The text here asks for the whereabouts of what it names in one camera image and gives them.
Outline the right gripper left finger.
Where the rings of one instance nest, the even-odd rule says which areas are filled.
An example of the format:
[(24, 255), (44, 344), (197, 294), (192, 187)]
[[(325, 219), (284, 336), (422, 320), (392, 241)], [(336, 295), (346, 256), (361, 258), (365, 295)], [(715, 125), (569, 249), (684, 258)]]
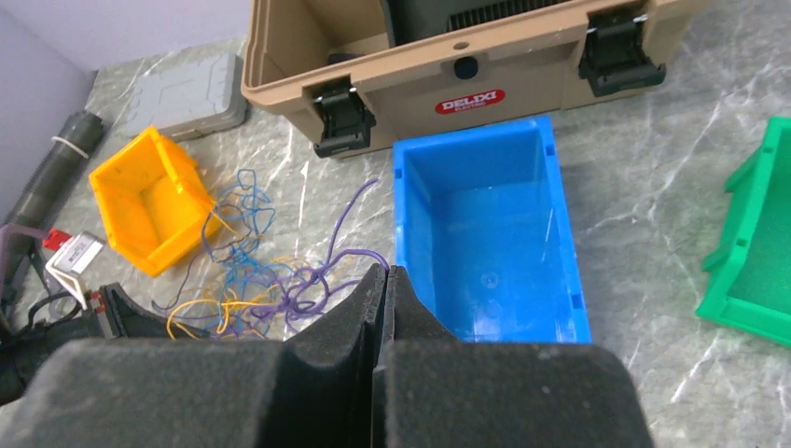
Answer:
[(387, 271), (285, 342), (91, 338), (38, 370), (5, 447), (367, 447)]

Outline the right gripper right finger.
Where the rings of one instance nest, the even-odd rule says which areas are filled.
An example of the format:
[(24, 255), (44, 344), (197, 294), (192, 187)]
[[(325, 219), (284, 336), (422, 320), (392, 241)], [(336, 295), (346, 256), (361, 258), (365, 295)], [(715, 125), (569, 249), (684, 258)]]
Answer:
[(580, 343), (464, 343), (402, 267), (383, 296), (373, 372), (375, 447), (651, 447), (630, 374)]

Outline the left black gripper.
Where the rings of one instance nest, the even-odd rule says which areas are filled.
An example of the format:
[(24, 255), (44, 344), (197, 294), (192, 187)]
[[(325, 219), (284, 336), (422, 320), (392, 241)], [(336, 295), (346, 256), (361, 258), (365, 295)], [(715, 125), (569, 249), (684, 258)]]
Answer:
[(155, 315), (135, 302), (119, 283), (100, 287), (88, 295), (93, 306), (80, 305), (62, 318), (47, 322), (35, 319), (39, 310), (60, 300), (71, 301), (63, 291), (40, 300), (29, 308), (27, 324), (1, 344), (1, 403), (20, 398), (36, 371), (61, 346), (80, 339), (105, 337), (207, 339), (206, 330), (186, 326), (180, 329), (167, 318)]

